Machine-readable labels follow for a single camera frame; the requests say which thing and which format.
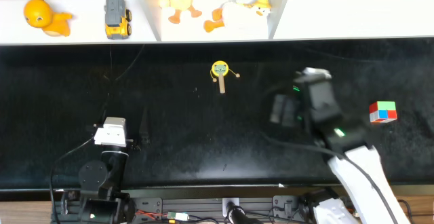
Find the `orange foot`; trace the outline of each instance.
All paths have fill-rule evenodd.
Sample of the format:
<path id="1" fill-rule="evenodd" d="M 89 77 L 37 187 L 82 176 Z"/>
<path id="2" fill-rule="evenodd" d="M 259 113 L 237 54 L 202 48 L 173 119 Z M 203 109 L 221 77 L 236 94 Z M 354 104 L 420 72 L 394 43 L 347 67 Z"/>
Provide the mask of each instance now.
<path id="1" fill-rule="evenodd" d="M 199 10 L 195 10 L 195 11 L 191 12 L 191 17 L 193 17 L 193 18 L 197 18 L 201 15 L 202 15 L 202 11 L 199 11 Z"/>
<path id="2" fill-rule="evenodd" d="M 223 9 L 217 9 L 212 12 L 212 19 L 214 21 L 221 20 L 223 15 Z"/>
<path id="3" fill-rule="evenodd" d="M 174 23 L 174 24 L 181 23 L 181 19 L 179 19 L 179 17 L 177 17 L 177 16 L 170 16 L 169 17 L 169 21 L 172 22 L 172 23 Z"/>
<path id="4" fill-rule="evenodd" d="M 215 28 L 218 27 L 224 27 L 223 21 L 220 20 L 218 22 L 212 22 L 211 20 L 207 20 L 205 21 L 205 24 L 203 24 L 203 28 L 208 33 L 212 32 Z"/>

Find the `rubik's cube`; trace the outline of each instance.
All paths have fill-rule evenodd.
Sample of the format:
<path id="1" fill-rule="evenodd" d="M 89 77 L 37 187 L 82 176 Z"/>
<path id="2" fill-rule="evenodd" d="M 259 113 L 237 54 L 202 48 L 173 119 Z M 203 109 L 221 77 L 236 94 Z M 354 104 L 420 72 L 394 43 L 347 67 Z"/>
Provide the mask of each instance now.
<path id="1" fill-rule="evenodd" d="M 393 101 L 378 101 L 369 106 L 371 123 L 387 123 L 398 118 Z"/>

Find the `green cube face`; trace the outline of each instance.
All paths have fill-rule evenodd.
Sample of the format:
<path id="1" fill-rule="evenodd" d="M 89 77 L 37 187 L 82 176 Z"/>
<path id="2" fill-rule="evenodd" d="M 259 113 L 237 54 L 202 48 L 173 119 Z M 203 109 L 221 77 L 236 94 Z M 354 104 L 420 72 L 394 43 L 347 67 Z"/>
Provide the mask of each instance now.
<path id="1" fill-rule="evenodd" d="M 393 101 L 378 101 L 378 110 L 396 110 L 395 102 Z"/>

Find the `toy truck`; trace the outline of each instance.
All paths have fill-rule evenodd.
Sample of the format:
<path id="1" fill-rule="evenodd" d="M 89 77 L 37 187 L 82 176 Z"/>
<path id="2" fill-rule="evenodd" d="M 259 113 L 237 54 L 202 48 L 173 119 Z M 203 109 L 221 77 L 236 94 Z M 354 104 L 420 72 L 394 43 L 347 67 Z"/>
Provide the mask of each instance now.
<path id="1" fill-rule="evenodd" d="M 127 39 L 131 35 L 132 20 L 131 11 L 125 7 L 124 0 L 106 0 L 104 6 L 106 12 L 106 34 L 107 38 Z"/>

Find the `black table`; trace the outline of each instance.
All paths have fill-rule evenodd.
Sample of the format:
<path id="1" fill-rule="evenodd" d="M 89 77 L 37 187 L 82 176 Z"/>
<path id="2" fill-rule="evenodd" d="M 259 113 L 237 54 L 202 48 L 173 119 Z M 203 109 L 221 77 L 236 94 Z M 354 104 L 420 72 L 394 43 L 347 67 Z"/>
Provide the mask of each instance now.
<path id="1" fill-rule="evenodd" d="M 317 153 L 270 145 L 260 134 L 264 91 L 305 67 L 330 70 L 336 99 L 369 123 L 368 107 L 393 100 L 398 120 L 368 134 L 392 184 L 434 179 L 434 39 L 153 44 L 111 88 L 108 109 L 137 131 L 149 108 L 151 145 L 130 154 L 127 189 L 164 185 L 337 183 Z M 113 61 L 110 61 L 110 48 Z M 0 189 L 46 189 L 52 163 L 87 140 L 109 79 L 141 45 L 0 48 Z M 240 73 L 226 94 L 214 61 Z M 79 168 L 99 159 L 88 145 L 57 166 L 56 187 L 77 187 Z"/>

